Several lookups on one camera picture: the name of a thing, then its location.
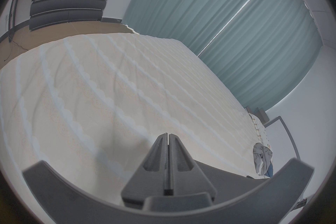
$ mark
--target blue cloth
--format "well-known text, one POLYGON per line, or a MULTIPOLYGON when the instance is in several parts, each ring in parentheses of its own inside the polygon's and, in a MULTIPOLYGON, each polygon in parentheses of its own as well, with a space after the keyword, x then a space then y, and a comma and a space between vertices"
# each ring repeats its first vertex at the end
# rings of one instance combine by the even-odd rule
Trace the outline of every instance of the blue cloth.
POLYGON ((265 176, 268 176, 268 177, 272 177, 273 176, 273 164, 272 163, 269 165, 269 168, 268 168, 265 176))

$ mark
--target curtain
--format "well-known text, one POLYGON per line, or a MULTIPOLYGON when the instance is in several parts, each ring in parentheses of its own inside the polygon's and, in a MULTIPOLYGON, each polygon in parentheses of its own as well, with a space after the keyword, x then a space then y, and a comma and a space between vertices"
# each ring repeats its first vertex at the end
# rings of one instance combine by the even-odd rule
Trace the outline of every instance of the curtain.
MULTIPOLYGON (((198 55, 247 0, 132 0, 122 22, 198 55)), ((321 38, 303 0, 251 0, 199 56, 237 100, 267 110, 306 75, 321 38)))

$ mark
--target wooden floor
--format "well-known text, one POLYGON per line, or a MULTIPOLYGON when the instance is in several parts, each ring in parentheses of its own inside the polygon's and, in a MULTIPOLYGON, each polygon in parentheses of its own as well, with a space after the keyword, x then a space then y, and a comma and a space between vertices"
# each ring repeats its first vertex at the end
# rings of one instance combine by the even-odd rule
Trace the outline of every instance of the wooden floor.
MULTIPOLYGON (((35 31, 30 31, 29 26, 26 26, 15 32, 13 40, 23 48, 30 50, 51 41, 89 33, 132 33, 132 30, 120 23, 76 21, 51 25, 35 31)), ((0 43, 0 69, 25 51, 15 43, 9 43, 6 38, 0 43)))

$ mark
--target power cord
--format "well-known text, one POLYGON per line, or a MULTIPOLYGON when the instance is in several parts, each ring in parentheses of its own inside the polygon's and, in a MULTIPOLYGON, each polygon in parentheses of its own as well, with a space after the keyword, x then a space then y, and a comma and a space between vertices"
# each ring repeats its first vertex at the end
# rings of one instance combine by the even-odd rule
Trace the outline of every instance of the power cord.
POLYGON ((27 49, 25 49, 25 48, 23 48, 22 46, 20 46, 18 43, 16 43, 14 40, 12 40, 12 48, 10 49, 10 53, 9 53, 9 55, 8 55, 8 57, 7 57, 7 59, 6 60, 4 60, 4 62, 5 61, 7 61, 8 60, 8 58, 10 57, 10 55, 11 55, 11 53, 12 53, 12 50, 13 50, 13 43, 14 44, 16 44, 19 48, 22 48, 23 50, 26 50, 26 51, 28 51, 27 49))

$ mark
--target bed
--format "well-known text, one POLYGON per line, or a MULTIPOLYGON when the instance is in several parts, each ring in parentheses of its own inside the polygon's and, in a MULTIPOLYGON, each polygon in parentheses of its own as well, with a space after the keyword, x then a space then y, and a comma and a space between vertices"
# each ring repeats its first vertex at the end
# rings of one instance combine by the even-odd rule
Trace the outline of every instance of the bed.
POLYGON ((120 191, 157 136, 180 137, 194 159, 257 176, 250 115, 181 42, 131 33, 66 37, 0 71, 1 170, 44 223, 21 171, 38 160, 84 191, 120 191))

